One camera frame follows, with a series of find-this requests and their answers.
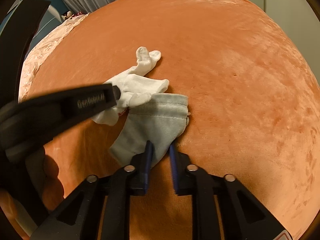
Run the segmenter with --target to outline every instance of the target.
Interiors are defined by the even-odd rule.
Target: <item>pink lace fabric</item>
[[[19,102],[26,99],[31,84],[40,69],[40,66],[67,36],[74,27],[82,22],[89,14],[79,15],[64,21],[61,25],[52,30],[45,36],[28,54],[23,62],[20,85]]]

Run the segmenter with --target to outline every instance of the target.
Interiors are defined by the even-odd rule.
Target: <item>red and white label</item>
[[[292,240],[291,236],[289,235],[287,230],[283,230],[279,236],[277,236],[275,239],[273,240]]]

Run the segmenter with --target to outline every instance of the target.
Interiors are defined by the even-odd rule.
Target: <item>orange plush fabric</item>
[[[117,0],[57,46],[29,96],[102,83],[135,65],[139,46],[162,53],[147,77],[189,97],[178,150],[211,174],[235,174],[298,239],[320,208],[320,89],[295,45],[247,0]],[[46,146],[66,195],[119,167],[108,147],[124,122],[87,120]],[[167,157],[147,196],[132,198],[130,234],[191,239],[191,200],[174,195]]]

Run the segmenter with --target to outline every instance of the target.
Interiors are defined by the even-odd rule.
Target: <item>triangular cutout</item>
[[[237,196],[247,223],[251,224],[265,218],[264,213],[242,191],[237,191]]]
[[[84,198],[84,193],[79,195],[58,215],[57,220],[73,226],[76,223],[78,213]]]

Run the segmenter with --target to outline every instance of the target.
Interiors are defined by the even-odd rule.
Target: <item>metal screw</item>
[[[134,171],[134,170],[136,169],[136,167],[133,166],[133,165],[127,165],[127,166],[125,166],[123,169],[124,169],[126,172],[132,172],[132,171]]]
[[[87,182],[93,183],[96,182],[98,180],[98,177],[95,175],[90,175],[87,177]]]
[[[236,180],[236,177],[232,174],[227,174],[226,176],[224,176],[224,178],[226,181],[229,181],[229,182],[233,182]]]
[[[187,166],[188,171],[196,171],[197,169],[198,169],[198,166],[194,164],[190,164]]]

